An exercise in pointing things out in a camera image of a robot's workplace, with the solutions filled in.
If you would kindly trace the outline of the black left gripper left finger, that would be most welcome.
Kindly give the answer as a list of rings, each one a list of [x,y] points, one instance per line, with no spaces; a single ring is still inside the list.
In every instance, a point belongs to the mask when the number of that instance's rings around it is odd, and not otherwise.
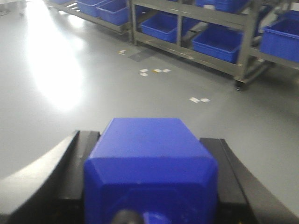
[[[0,181],[2,224],[82,224],[83,166],[100,138],[74,131],[50,151]]]

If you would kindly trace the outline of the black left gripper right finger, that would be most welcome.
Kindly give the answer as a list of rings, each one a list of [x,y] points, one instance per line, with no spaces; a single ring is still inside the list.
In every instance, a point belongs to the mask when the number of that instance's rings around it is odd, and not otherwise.
[[[200,138],[219,165],[217,224],[297,224],[280,202],[239,160],[224,139]]]

